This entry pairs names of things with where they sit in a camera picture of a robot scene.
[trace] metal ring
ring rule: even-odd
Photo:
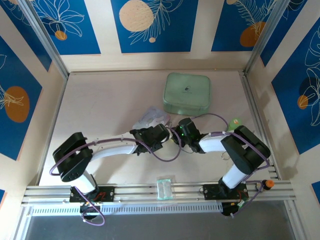
[[[229,154],[228,154],[228,158],[225,158],[225,157],[224,157],[224,154],[228,154],[227,151],[224,151],[223,153],[221,153],[221,158],[222,158],[223,160],[229,160],[229,159],[230,159]]]

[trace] vent grille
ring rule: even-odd
[[[32,216],[75,216],[79,215],[79,206],[35,206]],[[177,205],[103,205],[101,212],[104,215],[135,215],[135,214],[179,214],[179,213],[221,213],[223,211],[220,202],[211,203],[181,203]]]

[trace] green plastic box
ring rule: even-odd
[[[167,113],[197,116],[206,114],[211,104],[211,81],[207,76],[170,73],[163,94]]]

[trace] orange cap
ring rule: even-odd
[[[272,187],[275,185],[275,182],[272,181],[272,180],[267,180],[267,181],[265,181],[265,185],[266,185],[268,188],[272,188]]]

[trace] gray floor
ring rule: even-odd
[[[253,202],[234,219],[220,213],[107,215],[102,227],[80,216],[32,217],[27,240],[292,240],[283,202]]]

